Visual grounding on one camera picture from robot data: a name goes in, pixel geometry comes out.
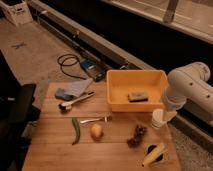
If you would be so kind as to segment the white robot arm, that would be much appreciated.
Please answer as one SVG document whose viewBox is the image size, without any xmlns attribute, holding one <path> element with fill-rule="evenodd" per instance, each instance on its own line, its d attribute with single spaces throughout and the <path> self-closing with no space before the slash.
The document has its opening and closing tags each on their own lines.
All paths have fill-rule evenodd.
<svg viewBox="0 0 213 171">
<path fill-rule="evenodd" d="M 161 96 L 165 109 L 163 120 L 170 121 L 188 99 L 213 114 L 213 87 L 207 83 L 211 75 L 203 62 L 178 67 L 167 75 L 168 86 Z"/>
</svg>

